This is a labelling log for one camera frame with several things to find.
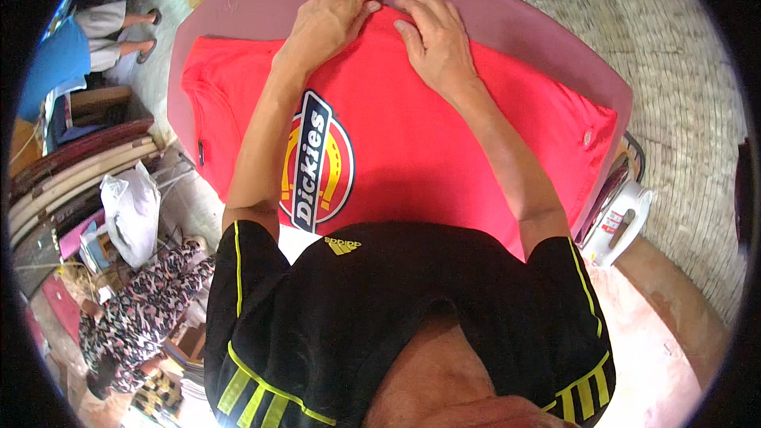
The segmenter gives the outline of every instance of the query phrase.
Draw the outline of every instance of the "adidas logo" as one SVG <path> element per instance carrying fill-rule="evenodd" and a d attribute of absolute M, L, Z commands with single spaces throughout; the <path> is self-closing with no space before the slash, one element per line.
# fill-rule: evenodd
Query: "adidas logo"
<path fill-rule="evenodd" d="M 333 250 L 333 253 L 337 255 L 353 252 L 362 246 L 362 243 L 359 242 L 347 242 L 346 240 L 337 240 L 335 238 L 328 237 L 325 237 L 325 243 L 328 243 L 330 249 Z"/>

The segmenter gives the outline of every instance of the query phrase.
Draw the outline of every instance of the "neck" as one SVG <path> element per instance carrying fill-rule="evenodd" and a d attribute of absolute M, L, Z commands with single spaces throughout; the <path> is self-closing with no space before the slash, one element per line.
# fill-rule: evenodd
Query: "neck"
<path fill-rule="evenodd" d="M 419 426 L 446 407 L 494 397 L 491 379 L 453 315 L 424 320 L 396 357 L 365 428 Z"/>

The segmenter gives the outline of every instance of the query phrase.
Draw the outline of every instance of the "plastic bag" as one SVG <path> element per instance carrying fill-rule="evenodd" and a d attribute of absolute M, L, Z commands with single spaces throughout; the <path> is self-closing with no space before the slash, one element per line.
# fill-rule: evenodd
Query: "plastic bag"
<path fill-rule="evenodd" d="M 153 255 L 158 232 L 161 194 L 156 181 L 142 162 L 112 177 L 103 176 L 100 200 L 106 212 L 106 227 L 111 242 L 125 262 L 133 268 Z"/>

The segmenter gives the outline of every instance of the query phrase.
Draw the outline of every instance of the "red t-shirt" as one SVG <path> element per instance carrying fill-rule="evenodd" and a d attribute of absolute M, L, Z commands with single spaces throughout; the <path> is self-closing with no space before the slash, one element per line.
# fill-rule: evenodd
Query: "red t-shirt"
<path fill-rule="evenodd" d="M 309 79 L 289 135 L 282 224 L 325 235 L 360 222 L 480 229 L 523 259 L 518 225 L 460 115 L 407 61 L 385 7 Z M 283 40 L 198 38 L 182 87 L 195 114 L 198 172 L 225 201 L 243 135 Z M 574 224 L 611 145 L 616 113 L 478 43 L 473 62 L 537 155 Z"/>

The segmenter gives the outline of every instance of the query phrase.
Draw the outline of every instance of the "black and yellow shirt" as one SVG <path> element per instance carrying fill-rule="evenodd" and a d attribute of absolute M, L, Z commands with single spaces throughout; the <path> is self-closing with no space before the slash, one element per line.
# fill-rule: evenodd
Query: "black and yellow shirt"
<path fill-rule="evenodd" d="M 293 266 L 261 225 L 231 225 L 208 298 L 208 400 L 223 426 L 360 426 L 439 302 L 497 395 L 582 426 L 600 418 L 614 362 L 572 241 L 547 239 L 524 264 L 486 233 L 434 224 L 352 225 Z"/>

